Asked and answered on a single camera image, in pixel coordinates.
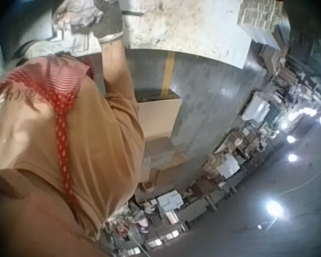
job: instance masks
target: gray floor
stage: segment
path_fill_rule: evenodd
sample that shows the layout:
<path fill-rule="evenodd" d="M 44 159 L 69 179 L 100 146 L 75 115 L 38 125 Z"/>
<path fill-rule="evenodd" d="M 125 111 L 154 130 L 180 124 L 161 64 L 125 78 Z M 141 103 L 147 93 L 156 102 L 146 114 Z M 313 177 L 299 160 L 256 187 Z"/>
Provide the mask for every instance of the gray floor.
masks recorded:
<path fill-rule="evenodd" d="M 303 139 L 282 147 L 277 153 L 281 158 L 273 155 L 241 184 L 236 196 L 219 204 L 216 213 L 151 256 L 321 257 L 321 125 L 317 119 Z M 289 153 L 295 153 L 298 161 L 289 163 Z M 297 189 L 279 196 L 293 188 Z M 271 219 L 265 208 L 269 199 L 281 203 L 284 217 L 267 233 L 244 230 L 246 225 Z"/>
<path fill-rule="evenodd" d="M 127 61 L 136 90 L 159 92 L 167 52 L 128 50 Z M 182 146 L 189 161 L 183 164 L 175 188 L 182 188 L 199 173 L 205 155 L 220 143 L 250 92 L 265 86 L 264 73 L 252 52 L 244 69 L 211 59 L 176 52 L 170 89 L 183 103 L 171 140 Z M 174 185 L 158 188 L 153 195 Z"/>

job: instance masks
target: person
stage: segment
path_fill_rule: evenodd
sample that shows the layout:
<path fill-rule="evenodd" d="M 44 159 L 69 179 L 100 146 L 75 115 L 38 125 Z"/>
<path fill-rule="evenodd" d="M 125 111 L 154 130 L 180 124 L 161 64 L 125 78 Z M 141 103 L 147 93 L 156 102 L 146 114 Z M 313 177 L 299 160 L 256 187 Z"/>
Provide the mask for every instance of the person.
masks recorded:
<path fill-rule="evenodd" d="M 93 239 L 137 187 L 144 137 L 111 2 L 93 28 L 106 95 L 69 56 L 30 59 L 0 81 L 4 256 L 106 256 Z"/>

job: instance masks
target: red polka dot strap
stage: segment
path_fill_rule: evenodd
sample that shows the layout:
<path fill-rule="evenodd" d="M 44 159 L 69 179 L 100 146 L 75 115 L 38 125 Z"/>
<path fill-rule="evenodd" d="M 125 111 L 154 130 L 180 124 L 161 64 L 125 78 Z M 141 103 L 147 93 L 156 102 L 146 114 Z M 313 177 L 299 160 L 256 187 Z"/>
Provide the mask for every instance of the red polka dot strap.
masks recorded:
<path fill-rule="evenodd" d="M 68 169 L 66 115 L 74 105 L 75 97 L 86 73 L 93 78 L 91 67 L 75 59 L 65 60 L 56 56 L 48 56 L 33 59 L 32 62 L 14 69 L 0 81 L 0 93 L 13 82 L 23 83 L 52 105 L 56 117 L 60 175 L 68 204 L 78 222 L 80 222 L 76 211 L 78 201 L 73 192 L 71 173 Z"/>

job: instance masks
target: pink striped cloth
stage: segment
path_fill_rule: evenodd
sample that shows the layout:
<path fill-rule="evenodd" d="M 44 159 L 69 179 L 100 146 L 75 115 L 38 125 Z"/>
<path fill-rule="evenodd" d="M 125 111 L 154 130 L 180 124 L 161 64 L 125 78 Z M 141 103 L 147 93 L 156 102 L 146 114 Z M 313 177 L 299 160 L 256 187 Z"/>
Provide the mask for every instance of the pink striped cloth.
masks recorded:
<path fill-rule="evenodd" d="M 47 56 L 30 60 L 27 64 L 9 72 L 0 81 L 0 93 L 13 82 L 23 83 L 52 105 L 56 116 L 55 132 L 60 174 L 69 206 L 77 222 L 80 222 L 76 211 L 79 204 L 73 194 L 71 172 L 67 165 L 66 115 L 73 107 L 74 99 L 85 75 L 93 79 L 91 66 L 71 57 Z"/>

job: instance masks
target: yellow stripe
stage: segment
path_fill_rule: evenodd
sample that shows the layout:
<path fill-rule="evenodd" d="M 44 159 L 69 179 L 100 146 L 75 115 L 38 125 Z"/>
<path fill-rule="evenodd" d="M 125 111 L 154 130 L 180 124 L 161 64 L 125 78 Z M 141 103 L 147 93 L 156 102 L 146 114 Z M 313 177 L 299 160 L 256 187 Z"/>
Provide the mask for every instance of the yellow stripe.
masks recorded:
<path fill-rule="evenodd" d="M 165 71 L 164 71 L 164 79 L 163 79 L 161 96 L 165 96 L 169 92 L 174 62 L 175 62 L 175 52 L 168 51 L 166 62 L 165 62 Z"/>

